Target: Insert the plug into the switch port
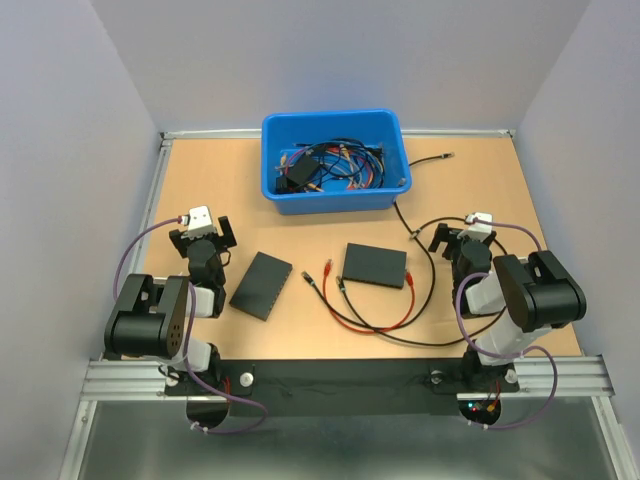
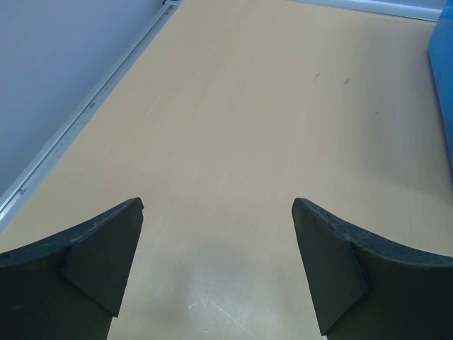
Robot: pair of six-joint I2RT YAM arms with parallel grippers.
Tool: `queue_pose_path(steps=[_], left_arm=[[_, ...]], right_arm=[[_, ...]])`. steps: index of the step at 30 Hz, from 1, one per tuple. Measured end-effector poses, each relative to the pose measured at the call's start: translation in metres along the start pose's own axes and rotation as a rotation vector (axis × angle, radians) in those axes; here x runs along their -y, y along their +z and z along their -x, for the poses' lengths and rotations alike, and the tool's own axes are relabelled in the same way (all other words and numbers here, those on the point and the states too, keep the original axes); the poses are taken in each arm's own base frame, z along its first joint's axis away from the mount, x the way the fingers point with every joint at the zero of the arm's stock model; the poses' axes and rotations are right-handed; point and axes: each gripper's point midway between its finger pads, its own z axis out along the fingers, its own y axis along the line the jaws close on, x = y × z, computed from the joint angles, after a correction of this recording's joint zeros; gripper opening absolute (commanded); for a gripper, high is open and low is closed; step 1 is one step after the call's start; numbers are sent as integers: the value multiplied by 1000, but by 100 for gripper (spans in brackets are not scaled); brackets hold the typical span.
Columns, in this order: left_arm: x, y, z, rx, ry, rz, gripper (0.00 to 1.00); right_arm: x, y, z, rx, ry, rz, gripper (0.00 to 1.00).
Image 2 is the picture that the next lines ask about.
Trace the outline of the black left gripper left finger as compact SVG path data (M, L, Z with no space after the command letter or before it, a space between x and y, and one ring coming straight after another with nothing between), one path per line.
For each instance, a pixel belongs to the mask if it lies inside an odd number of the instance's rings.
M1 254L2 339L106 339L143 223L133 198Z

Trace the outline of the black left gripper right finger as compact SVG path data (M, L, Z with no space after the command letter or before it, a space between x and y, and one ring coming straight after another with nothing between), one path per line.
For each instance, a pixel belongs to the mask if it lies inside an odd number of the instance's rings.
M380 237L305 198L292 217L321 335L452 338L451 257Z

